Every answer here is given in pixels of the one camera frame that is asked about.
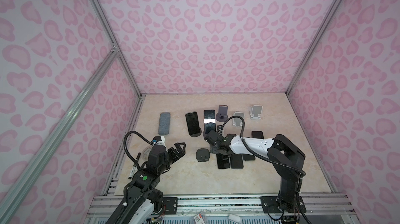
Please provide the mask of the black front phone stand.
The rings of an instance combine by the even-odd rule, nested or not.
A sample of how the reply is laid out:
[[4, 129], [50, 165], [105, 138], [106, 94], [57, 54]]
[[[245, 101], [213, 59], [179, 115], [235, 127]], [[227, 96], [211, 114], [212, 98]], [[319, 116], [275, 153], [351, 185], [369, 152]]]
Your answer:
[[207, 162], [210, 159], [210, 152], [208, 149], [198, 149], [195, 154], [196, 160], [200, 163]]

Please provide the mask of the blue-edged black phone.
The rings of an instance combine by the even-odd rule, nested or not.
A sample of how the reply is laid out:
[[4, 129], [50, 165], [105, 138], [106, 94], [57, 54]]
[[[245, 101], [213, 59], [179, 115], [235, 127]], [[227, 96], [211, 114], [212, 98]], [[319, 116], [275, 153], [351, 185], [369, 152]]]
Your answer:
[[244, 168], [242, 154], [232, 154], [229, 156], [229, 160], [230, 160], [230, 167], [232, 169], [243, 169]]

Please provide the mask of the purple-edged phone with glare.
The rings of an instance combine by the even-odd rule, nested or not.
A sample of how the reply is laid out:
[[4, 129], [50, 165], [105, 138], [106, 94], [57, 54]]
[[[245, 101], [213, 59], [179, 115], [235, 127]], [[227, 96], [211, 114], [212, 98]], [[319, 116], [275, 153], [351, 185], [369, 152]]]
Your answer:
[[216, 131], [216, 114], [214, 109], [204, 110], [204, 133]]

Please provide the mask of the grey round stand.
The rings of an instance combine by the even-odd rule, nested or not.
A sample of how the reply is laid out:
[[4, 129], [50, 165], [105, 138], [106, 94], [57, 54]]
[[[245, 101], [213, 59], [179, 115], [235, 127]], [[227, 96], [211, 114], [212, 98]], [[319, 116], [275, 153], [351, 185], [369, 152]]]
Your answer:
[[218, 122], [224, 123], [228, 119], [228, 106], [219, 105], [218, 113], [216, 115], [216, 120]]

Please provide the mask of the white folding phone stand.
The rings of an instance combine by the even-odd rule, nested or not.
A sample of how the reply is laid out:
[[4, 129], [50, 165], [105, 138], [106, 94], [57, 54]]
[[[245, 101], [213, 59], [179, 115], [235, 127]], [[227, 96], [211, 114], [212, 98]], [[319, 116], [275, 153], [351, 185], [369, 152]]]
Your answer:
[[235, 116], [235, 118], [233, 119], [233, 126], [241, 128], [243, 126], [245, 113], [236, 111], [233, 115]]

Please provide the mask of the green-edged black phone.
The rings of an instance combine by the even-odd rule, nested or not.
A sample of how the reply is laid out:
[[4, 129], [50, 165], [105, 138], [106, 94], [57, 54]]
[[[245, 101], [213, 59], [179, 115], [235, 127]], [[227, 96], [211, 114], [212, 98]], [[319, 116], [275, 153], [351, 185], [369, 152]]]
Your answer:
[[254, 155], [242, 154], [242, 158], [244, 161], [254, 161], [256, 157]]

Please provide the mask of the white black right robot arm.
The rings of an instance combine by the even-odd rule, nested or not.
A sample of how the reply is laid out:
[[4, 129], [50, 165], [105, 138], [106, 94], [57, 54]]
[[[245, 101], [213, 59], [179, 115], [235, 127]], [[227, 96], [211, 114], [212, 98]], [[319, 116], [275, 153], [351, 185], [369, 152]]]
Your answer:
[[287, 212], [294, 211], [299, 201], [301, 180], [306, 172], [303, 170], [305, 154], [285, 135], [277, 134], [274, 138], [244, 138], [240, 135], [222, 134], [210, 131], [205, 141], [221, 155], [253, 155], [273, 164], [281, 177], [280, 190], [276, 199], [278, 207]]

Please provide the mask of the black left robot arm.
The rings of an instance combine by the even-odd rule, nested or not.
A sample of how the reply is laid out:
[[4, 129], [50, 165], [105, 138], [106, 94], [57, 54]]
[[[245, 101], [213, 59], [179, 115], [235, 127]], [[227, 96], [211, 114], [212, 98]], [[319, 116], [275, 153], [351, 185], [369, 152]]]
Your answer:
[[124, 187], [123, 198], [108, 219], [108, 224], [143, 224], [152, 214], [162, 212], [163, 193], [156, 189], [161, 175], [185, 155], [186, 144], [175, 143], [166, 148], [153, 145], [143, 168]]

